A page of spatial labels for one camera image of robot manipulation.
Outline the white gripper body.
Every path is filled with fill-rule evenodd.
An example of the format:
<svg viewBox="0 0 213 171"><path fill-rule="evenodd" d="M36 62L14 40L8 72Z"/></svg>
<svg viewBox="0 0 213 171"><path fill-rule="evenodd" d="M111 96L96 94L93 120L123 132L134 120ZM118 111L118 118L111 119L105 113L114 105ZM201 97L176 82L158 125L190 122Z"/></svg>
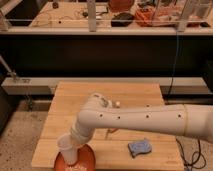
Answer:
<svg viewBox="0 0 213 171"><path fill-rule="evenodd" d="M92 139L93 134L93 129L75 123L70 129L71 144L75 147L81 147Z"/></svg>

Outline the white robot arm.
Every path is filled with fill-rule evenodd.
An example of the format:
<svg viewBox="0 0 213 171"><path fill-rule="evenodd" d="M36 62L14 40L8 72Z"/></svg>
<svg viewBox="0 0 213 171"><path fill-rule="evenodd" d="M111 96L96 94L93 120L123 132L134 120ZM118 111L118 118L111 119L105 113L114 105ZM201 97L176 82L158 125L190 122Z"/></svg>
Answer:
<svg viewBox="0 0 213 171"><path fill-rule="evenodd" d="M76 145L88 143L97 128L179 135L213 144L213 105L111 108L102 94L94 93L77 113L70 129L72 141Z"/></svg>

